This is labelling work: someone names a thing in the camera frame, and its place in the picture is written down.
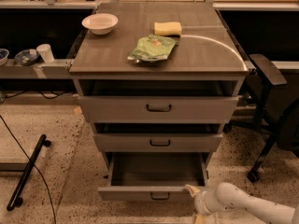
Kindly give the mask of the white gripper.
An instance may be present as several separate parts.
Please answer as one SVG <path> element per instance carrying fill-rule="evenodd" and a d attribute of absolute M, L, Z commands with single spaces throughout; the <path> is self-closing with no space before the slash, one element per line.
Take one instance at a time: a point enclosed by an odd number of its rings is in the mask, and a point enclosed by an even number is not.
<path fill-rule="evenodd" d="M 199 188 L 186 184 L 185 188 L 194 198 L 195 209 L 198 214 L 192 215 L 192 224 L 206 224 L 206 218 L 217 211 L 218 200 L 215 190 L 200 190 Z"/>

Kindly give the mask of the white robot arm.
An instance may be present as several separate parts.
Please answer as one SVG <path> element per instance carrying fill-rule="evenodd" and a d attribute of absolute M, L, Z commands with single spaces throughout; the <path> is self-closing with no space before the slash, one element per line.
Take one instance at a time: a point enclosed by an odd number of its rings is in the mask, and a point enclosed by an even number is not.
<path fill-rule="evenodd" d="M 218 212 L 242 209 L 265 224 L 299 224 L 299 205 L 292 208 L 247 194 L 230 183 L 220 183 L 215 189 L 203 190 L 186 184 L 194 200 L 196 213 L 192 224 L 199 224 L 204 217 Z"/>

